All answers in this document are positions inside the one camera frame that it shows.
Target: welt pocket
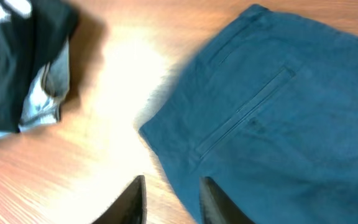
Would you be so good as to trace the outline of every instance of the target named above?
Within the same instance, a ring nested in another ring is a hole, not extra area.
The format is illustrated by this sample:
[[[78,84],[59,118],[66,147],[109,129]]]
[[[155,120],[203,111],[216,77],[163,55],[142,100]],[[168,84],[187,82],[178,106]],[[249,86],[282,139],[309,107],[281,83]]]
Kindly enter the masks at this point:
[[[282,66],[269,82],[262,86],[248,102],[240,106],[224,124],[198,147],[197,151],[201,154],[200,159],[204,158],[209,151],[230,139],[244,121],[251,121],[255,112],[265,102],[271,100],[295,76],[296,73],[293,70],[290,70],[286,65]]]

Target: blue pants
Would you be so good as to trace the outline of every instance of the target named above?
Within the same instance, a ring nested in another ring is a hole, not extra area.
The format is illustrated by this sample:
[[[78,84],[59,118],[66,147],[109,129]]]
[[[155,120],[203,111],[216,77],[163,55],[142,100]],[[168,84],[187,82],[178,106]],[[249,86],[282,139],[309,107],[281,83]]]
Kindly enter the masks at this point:
[[[204,176],[256,223],[358,223],[358,37],[253,5],[140,133],[198,223]]]

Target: blue fabric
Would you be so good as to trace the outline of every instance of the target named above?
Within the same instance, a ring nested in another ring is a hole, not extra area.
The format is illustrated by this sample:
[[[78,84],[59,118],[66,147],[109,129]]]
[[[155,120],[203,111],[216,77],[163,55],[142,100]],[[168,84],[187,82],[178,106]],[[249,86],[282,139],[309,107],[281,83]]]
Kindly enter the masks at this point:
[[[198,223],[204,176],[256,223],[358,223],[358,37],[253,5],[140,133]]]

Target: clothing pile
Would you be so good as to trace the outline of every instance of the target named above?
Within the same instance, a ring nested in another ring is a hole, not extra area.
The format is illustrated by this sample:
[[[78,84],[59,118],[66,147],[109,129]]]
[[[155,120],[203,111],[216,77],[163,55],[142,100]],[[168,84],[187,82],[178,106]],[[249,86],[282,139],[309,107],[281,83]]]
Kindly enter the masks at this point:
[[[59,122],[77,19],[60,0],[0,0],[0,138]]]
[[[200,177],[255,223],[358,223],[358,37],[253,5],[140,133],[198,223]]]

